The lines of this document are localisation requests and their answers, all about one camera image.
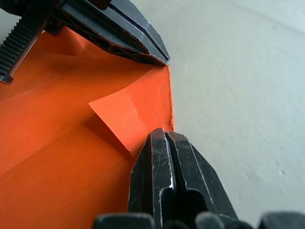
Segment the white surface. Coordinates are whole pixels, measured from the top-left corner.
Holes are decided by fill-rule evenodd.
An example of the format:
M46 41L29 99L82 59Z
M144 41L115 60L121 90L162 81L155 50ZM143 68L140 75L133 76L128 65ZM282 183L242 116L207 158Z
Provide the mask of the white surface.
M170 53L176 131L215 168L239 218L305 212L305 2L133 2Z

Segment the orange sheet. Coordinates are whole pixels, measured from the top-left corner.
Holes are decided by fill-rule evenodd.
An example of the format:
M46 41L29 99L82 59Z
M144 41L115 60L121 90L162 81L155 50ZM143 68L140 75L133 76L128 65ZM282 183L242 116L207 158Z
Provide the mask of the orange sheet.
M116 104L121 116L107 103L96 104L107 115L104 120L88 103L113 101L111 96L134 87L149 72L145 77L167 78L168 83L162 99L155 100L165 112L157 112L163 105L149 106L162 118L153 122L172 130L169 70L152 68L110 55L68 29L57 37L39 37L12 85L0 85L2 229L87 229L98 214L126 210L135 161L129 150L141 143L132 138L130 146L125 138L142 136L120 129L111 118L115 114L128 122L123 100ZM137 87L127 94L134 98L141 92ZM145 106L134 105L145 116ZM154 127L143 120L147 131Z

